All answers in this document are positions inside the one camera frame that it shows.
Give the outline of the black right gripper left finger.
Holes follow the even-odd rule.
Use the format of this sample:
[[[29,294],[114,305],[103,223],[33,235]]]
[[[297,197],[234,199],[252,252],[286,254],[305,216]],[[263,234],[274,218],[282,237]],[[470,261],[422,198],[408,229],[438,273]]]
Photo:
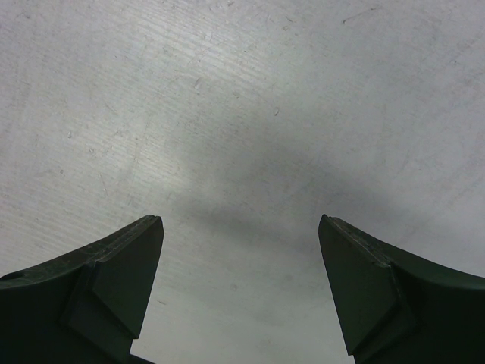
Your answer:
[[[1,278],[3,363],[143,363],[141,334],[164,238],[147,215]]]

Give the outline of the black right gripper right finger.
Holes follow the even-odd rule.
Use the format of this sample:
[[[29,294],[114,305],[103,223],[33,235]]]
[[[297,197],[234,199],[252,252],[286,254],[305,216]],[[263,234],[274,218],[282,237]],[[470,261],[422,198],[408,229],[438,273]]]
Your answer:
[[[484,279],[323,215],[318,228],[347,353],[356,363],[482,363]]]

